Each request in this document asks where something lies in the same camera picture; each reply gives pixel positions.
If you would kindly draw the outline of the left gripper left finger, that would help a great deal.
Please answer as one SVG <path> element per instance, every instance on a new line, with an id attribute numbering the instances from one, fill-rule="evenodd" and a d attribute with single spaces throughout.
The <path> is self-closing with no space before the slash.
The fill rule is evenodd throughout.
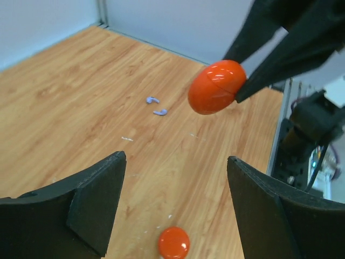
<path id="1" fill-rule="evenodd" d="M 1 199 L 1 258 L 103 258 L 126 170 L 115 152 L 17 198 Z"/>

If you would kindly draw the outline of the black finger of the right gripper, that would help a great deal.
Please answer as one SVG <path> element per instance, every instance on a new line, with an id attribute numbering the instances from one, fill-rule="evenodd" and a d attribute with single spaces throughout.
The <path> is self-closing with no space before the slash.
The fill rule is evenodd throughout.
<path id="1" fill-rule="evenodd" d="M 242 63 L 269 42 L 280 28 L 291 31 L 309 6 L 310 1 L 301 0 L 253 1 L 242 28 L 223 59 Z"/>

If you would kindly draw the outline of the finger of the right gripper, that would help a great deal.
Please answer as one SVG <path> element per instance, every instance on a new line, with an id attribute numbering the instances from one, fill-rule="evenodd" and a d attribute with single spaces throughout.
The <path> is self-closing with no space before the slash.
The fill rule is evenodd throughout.
<path id="1" fill-rule="evenodd" d="M 265 86 L 322 66 L 344 44 L 344 8 L 307 11 L 236 94 L 241 103 Z"/>

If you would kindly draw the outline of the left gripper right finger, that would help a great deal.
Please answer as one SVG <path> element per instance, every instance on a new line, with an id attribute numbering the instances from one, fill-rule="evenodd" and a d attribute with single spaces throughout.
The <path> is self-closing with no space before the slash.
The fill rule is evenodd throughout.
<path id="1" fill-rule="evenodd" d="M 245 258 L 344 258 L 344 204 L 272 178 L 236 156 L 227 178 Z"/>

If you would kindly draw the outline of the orange earbud charging case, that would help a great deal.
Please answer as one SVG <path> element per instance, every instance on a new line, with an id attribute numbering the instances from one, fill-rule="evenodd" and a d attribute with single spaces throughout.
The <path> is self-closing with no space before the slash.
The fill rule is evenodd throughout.
<path id="1" fill-rule="evenodd" d="M 161 232 L 157 245 L 160 258 L 184 259 L 190 249 L 190 239 L 184 229 L 169 227 Z"/>

